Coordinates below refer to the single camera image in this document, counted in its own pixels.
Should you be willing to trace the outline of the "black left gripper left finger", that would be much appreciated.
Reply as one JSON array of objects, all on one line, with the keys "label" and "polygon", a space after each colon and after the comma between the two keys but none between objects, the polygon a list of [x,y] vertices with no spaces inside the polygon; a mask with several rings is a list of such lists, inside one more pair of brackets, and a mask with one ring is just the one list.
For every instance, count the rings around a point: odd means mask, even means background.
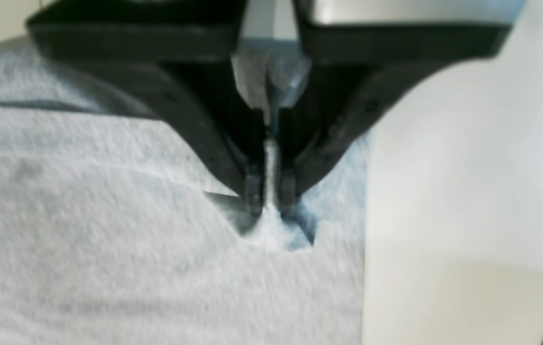
[{"label": "black left gripper left finger", "polygon": [[57,0],[26,21],[41,54],[135,98],[260,215],[265,125],[232,54],[246,0]]}]

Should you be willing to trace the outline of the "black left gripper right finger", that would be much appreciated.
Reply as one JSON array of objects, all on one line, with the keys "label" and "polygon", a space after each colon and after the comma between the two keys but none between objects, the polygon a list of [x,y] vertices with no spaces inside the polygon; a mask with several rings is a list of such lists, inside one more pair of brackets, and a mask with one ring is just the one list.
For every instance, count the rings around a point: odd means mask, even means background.
[{"label": "black left gripper right finger", "polygon": [[510,0],[294,0],[310,67],[280,108],[278,209],[290,214],[349,146],[408,91],[449,66],[497,55]]}]

